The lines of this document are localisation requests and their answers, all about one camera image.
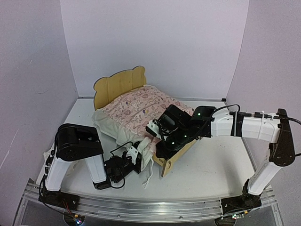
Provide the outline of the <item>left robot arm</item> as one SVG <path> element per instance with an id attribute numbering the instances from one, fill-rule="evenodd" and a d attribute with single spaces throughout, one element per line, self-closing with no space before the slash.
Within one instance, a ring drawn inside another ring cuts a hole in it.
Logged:
<path id="1" fill-rule="evenodd" d="M 121 145 L 126 148 L 121 156 L 113 151 L 104 160 L 103 148 L 96 128 L 76 124 L 61 125 L 55 135 L 54 149 L 45 162 L 45 173 L 41 180 L 45 198 L 54 206 L 63 202 L 62 181 L 70 165 L 84 160 L 93 185 L 97 190 L 115 188 L 115 184 L 125 182 L 125 177 L 135 171 L 142 171 L 142 155 L 137 150 L 139 143 L 128 141 Z"/>

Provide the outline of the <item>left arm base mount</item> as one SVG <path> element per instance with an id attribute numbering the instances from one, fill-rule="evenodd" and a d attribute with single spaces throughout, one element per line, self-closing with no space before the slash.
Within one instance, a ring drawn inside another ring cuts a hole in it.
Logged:
<path id="1" fill-rule="evenodd" d="M 61 191 L 44 191 L 39 196 L 39 201 L 47 205 L 64 208 L 66 210 L 77 210 L 79 196 Z"/>

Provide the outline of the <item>pink ruffled unicorn pillow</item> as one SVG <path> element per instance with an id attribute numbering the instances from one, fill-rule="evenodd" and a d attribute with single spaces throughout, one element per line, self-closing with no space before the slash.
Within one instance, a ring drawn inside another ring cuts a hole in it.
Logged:
<path id="1" fill-rule="evenodd" d="M 43 153 L 44 159 L 45 159 L 45 174 L 48 175 L 50 171 L 50 167 L 52 165 L 52 161 L 54 158 L 54 155 L 52 154 L 54 150 L 48 150 L 47 152 Z M 68 167 L 65 176 L 69 176 L 73 173 L 74 169 L 76 168 L 79 161 L 73 161 L 70 166 Z"/>

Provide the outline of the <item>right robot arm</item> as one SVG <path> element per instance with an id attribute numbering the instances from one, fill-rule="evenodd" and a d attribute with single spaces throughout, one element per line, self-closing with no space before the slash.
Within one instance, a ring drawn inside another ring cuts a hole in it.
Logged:
<path id="1" fill-rule="evenodd" d="M 166 160 L 186 144 L 200 137 L 243 137 L 269 143 L 263 165 L 247 182 L 247 191 L 237 197 L 237 205 L 246 209 L 254 203 L 266 185 L 280 171 L 291 165 L 297 154 L 290 122 L 285 109 L 276 113 L 227 111 L 227 107 L 198 106 L 192 115 L 170 105 L 157 121 L 156 157 Z"/>

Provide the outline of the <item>wooden pet bed frame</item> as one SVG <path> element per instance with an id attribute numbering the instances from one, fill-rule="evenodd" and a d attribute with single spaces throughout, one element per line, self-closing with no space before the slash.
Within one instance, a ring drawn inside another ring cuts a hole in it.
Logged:
<path id="1" fill-rule="evenodd" d="M 106 106 L 122 94 L 148 85 L 146 83 L 144 73 L 145 68 L 142 66 L 137 66 L 132 70 L 124 70 L 112 75 L 111 77 L 104 77 L 99 79 L 94 84 L 94 90 L 96 91 L 94 98 L 95 110 Z M 161 176 L 166 176 L 171 171 L 174 163 L 178 160 L 178 158 L 181 157 L 193 145 L 193 142 L 187 144 L 179 152 L 179 154 L 176 154 L 176 156 L 172 157 L 170 160 L 164 160 L 154 155 L 154 162 L 163 167 Z"/>

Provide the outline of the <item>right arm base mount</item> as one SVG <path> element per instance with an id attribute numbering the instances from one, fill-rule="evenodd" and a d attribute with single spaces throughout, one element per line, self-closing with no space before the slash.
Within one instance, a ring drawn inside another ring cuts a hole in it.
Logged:
<path id="1" fill-rule="evenodd" d="M 228 216 L 261 207 L 260 196 L 246 194 L 221 199 L 222 214 Z"/>

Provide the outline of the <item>pink unicorn print blanket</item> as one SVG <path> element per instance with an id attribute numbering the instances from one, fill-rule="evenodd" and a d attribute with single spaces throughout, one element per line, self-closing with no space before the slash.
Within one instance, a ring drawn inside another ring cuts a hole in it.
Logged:
<path id="1" fill-rule="evenodd" d="M 99 132 L 114 138 L 119 147 L 128 141 L 140 141 L 138 151 L 142 154 L 143 171 L 149 163 L 154 163 L 156 144 L 161 141 L 146 132 L 145 127 L 150 120 L 157 122 L 170 105 L 177 106 L 189 115 L 194 111 L 156 87 L 145 85 L 95 110 L 92 121 Z"/>

